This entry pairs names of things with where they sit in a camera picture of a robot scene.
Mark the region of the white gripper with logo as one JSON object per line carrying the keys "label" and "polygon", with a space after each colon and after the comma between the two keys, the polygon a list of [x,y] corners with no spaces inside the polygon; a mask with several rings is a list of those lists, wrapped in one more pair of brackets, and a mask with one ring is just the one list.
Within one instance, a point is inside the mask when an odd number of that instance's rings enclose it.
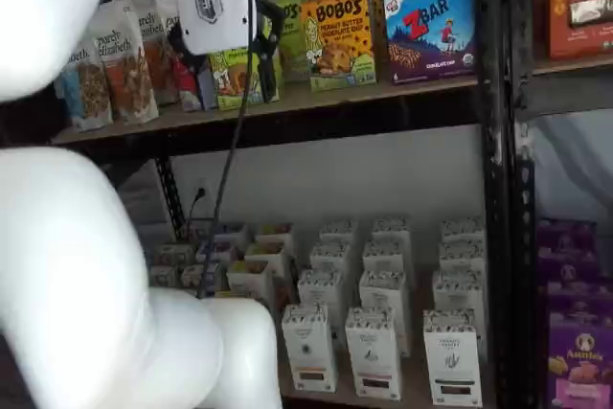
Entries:
{"label": "white gripper with logo", "polygon": [[[284,26],[284,10],[270,0],[176,0],[179,21],[168,41],[178,60],[193,74],[198,56],[243,48],[255,36],[252,50],[258,58],[257,73],[262,100],[277,95],[274,67]],[[256,7],[256,33],[248,32],[248,9]]]}

